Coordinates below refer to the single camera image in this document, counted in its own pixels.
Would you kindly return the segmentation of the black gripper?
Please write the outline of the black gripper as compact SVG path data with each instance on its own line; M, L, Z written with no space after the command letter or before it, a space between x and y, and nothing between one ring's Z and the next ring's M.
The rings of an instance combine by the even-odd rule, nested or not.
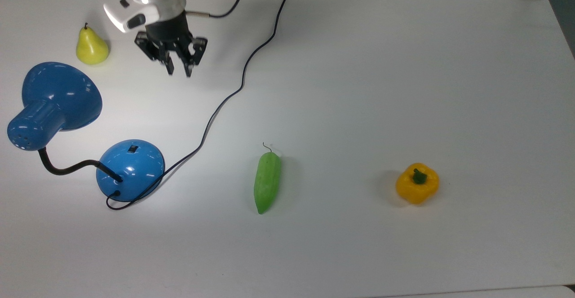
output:
M135 36L136 46L151 61L158 61L163 64L167 73L172 75L174 64L169 50L162 42L167 44L175 42L178 46L178 57L184 66L185 75L190 78L194 67L199 65L203 58L208 39L191 36L185 11L169 20L146 24L145 29L146 31L137 32Z

